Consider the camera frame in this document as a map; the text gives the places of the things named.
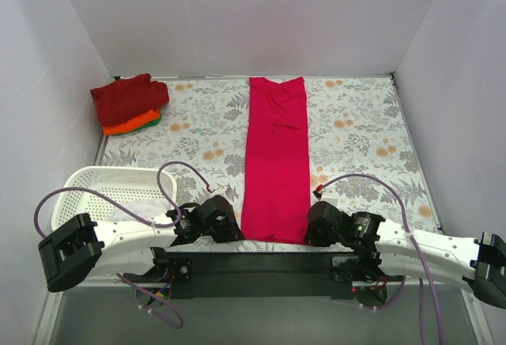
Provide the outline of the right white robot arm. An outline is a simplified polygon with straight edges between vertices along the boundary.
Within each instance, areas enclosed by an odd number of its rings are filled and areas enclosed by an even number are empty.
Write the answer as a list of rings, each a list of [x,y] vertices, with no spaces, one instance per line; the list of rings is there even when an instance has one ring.
[[[505,242],[494,233],[472,238],[419,229],[407,232],[378,214],[346,214],[320,201],[308,212],[304,241],[314,247],[352,249],[351,259],[333,263],[337,277],[347,282],[393,276],[434,279],[470,292],[487,305],[505,307]]]

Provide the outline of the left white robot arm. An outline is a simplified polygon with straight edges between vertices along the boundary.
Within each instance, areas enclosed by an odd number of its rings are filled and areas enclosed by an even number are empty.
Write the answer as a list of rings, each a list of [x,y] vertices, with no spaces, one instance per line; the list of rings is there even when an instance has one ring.
[[[244,239],[232,205],[222,195],[151,219],[94,221],[88,213],[76,214],[45,236],[38,250],[48,290],[61,292],[96,275],[144,275],[161,281],[168,272],[162,249],[204,236],[216,243]]]

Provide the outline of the pink t shirt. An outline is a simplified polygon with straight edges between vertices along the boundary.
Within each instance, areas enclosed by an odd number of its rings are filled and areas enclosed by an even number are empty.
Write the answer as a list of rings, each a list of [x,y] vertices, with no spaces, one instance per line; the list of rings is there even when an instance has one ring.
[[[311,206],[304,79],[249,83],[241,229],[248,240],[300,245]]]

